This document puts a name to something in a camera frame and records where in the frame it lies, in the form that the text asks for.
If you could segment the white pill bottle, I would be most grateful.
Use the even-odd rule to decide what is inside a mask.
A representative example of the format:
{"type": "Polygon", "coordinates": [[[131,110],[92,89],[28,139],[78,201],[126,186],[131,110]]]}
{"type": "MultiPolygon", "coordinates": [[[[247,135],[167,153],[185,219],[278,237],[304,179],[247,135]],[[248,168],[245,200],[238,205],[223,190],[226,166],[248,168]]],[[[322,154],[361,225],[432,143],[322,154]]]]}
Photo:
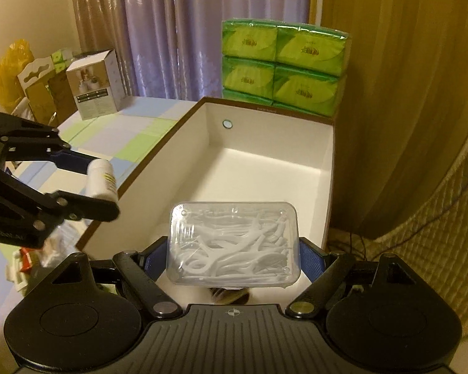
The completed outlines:
{"type": "Polygon", "coordinates": [[[89,163],[85,194],[93,199],[118,202],[116,179],[109,161],[95,159],[89,163]]]}

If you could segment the clear floss pick box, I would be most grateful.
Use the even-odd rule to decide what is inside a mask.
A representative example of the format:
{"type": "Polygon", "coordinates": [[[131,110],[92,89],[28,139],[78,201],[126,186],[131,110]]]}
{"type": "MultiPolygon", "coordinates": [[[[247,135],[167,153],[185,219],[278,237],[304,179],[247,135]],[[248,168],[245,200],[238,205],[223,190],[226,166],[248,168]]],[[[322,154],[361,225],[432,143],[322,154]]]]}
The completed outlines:
{"type": "Polygon", "coordinates": [[[301,274],[287,202],[183,202],[171,211],[166,273],[178,285],[285,288],[301,274]]]}

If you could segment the clear plastic bag clutter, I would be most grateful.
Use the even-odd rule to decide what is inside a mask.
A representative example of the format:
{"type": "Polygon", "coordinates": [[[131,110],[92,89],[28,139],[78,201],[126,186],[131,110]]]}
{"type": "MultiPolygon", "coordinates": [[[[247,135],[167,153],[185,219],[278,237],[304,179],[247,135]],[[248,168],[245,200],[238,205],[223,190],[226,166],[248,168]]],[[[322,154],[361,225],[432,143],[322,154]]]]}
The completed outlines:
{"type": "Polygon", "coordinates": [[[77,252],[77,242],[91,222],[91,219],[65,221],[55,228],[40,249],[13,248],[12,260],[6,267],[7,280],[17,292],[25,295],[33,281],[41,280],[42,274],[47,274],[67,256],[77,252]]]}

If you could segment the plaid tablecloth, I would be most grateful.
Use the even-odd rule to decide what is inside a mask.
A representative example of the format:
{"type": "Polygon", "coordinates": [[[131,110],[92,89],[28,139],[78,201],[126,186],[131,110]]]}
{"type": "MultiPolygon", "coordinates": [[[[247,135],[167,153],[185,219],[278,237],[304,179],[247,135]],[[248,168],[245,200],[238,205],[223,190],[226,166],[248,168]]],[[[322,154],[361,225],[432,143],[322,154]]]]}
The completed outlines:
{"type": "MultiPolygon", "coordinates": [[[[128,97],[117,113],[82,120],[72,115],[61,124],[60,136],[74,150],[107,159],[113,166],[116,184],[120,186],[137,164],[195,103],[190,100],[170,100],[148,97],[128,97]]],[[[24,162],[13,171],[20,181],[42,193],[59,189],[83,193],[85,177],[54,164],[24,162]]],[[[14,246],[0,243],[0,373],[13,373],[17,365],[3,336],[3,324],[8,313],[22,299],[14,284],[6,278],[12,265],[14,246]]]]}

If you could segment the brown cardboard hanger boxes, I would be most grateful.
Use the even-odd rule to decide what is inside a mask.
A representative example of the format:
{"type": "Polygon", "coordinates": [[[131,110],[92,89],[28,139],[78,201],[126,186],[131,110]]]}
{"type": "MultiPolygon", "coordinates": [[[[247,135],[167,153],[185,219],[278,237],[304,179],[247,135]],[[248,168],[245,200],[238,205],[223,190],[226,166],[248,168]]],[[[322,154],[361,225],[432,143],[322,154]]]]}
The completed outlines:
{"type": "Polygon", "coordinates": [[[58,127],[77,111],[66,75],[69,64],[37,58],[17,76],[36,122],[58,127]]]}

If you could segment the white product carton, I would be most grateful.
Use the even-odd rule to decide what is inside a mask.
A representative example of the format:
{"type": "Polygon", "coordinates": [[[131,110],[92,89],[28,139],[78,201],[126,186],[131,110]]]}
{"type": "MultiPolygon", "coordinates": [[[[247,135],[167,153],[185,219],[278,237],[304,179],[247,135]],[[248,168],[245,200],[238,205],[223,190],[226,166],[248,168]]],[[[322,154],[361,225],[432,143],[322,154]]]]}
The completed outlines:
{"type": "Polygon", "coordinates": [[[67,68],[66,77],[83,120],[120,111],[126,92],[114,50],[75,60],[67,68]]]}

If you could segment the yellow plastic bag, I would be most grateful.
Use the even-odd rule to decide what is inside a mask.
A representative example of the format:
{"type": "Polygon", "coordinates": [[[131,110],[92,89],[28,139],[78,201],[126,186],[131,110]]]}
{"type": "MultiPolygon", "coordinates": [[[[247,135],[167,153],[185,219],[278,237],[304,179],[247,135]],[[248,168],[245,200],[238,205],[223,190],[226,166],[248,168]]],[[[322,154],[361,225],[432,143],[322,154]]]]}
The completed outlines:
{"type": "Polygon", "coordinates": [[[0,105],[11,114],[25,93],[18,75],[34,60],[28,41],[19,39],[9,45],[6,54],[0,60],[0,105]]]}

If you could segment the quilted tan cushion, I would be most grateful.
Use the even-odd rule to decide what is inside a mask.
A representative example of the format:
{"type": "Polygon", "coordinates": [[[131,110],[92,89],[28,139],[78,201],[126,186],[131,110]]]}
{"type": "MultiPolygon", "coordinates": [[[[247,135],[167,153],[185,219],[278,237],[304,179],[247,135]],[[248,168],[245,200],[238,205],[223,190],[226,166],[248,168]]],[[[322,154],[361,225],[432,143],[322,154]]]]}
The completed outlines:
{"type": "Polygon", "coordinates": [[[329,251],[364,261],[394,253],[456,312],[468,337],[468,151],[432,196],[405,222],[374,240],[329,230],[329,251]]]}

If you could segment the brown white storage box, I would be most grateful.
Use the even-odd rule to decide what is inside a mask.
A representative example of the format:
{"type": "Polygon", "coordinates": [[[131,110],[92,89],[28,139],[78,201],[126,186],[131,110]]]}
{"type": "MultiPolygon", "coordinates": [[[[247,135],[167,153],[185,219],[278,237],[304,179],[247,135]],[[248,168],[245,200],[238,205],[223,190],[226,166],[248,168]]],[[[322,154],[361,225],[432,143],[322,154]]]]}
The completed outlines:
{"type": "MultiPolygon", "coordinates": [[[[204,99],[144,157],[121,186],[120,215],[92,223],[80,247],[94,259],[142,251],[169,236],[183,202],[287,202],[298,234],[323,246],[335,154],[331,121],[250,104],[204,99]]],[[[260,303],[286,304],[308,282],[247,288],[260,303]]],[[[165,267],[159,284],[180,303],[206,303],[211,287],[178,285],[165,267]]]]}

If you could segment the purple curtain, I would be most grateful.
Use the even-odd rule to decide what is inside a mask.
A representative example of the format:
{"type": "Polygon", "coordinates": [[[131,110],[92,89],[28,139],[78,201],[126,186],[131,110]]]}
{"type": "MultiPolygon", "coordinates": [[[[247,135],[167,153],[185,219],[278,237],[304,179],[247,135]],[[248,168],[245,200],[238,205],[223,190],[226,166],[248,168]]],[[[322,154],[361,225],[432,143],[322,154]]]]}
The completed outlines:
{"type": "Polygon", "coordinates": [[[309,0],[72,0],[83,51],[113,49],[127,95],[221,96],[221,23],[303,23],[309,0]]]}

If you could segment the brown wooden door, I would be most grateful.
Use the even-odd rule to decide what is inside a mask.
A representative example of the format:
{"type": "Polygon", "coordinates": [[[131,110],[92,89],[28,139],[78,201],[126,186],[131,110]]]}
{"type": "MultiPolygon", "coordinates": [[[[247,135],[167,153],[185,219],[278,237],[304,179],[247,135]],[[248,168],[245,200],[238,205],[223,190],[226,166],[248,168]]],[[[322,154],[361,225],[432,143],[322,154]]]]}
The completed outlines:
{"type": "Polygon", "coordinates": [[[368,238],[435,191],[468,138],[468,0],[324,0],[352,38],[330,223],[368,238]]]}

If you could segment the green tissue pack bundle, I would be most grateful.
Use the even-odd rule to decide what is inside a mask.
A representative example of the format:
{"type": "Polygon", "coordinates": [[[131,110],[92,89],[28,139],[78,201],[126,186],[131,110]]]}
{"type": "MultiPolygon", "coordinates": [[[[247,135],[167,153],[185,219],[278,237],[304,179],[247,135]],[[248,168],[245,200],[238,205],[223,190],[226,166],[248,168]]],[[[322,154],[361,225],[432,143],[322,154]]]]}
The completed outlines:
{"type": "Polygon", "coordinates": [[[352,37],[268,19],[222,23],[222,96],[333,117],[347,78],[352,37]]]}

